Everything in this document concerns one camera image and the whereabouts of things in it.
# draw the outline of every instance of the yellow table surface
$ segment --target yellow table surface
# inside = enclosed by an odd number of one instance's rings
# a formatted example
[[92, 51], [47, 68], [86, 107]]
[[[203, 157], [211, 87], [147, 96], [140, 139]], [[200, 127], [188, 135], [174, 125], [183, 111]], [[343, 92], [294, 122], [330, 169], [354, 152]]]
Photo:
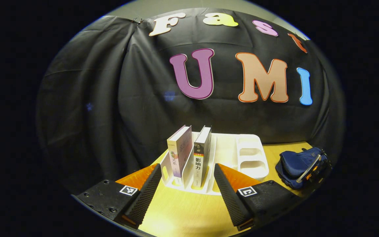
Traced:
[[[274, 180], [287, 190], [301, 196], [301, 192], [289, 188], [280, 180], [275, 166], [280, 160], [280, 153], [286, 150], [301, 152], [302, 148], [310, 149], [311, 145], [307, 142], [301, 142], [263, 145], [263, 148], [269, 166], [269, 174], [264, 178], [263, 182]], [[160, 163], [166, 152], [159, 156], [153, 164]], [[162, 180], [159, 182], [139, 229], [158, 237], [221, 237], [242, 232], [232, 225], [221, 196], [184, 192], [166, 187]]]

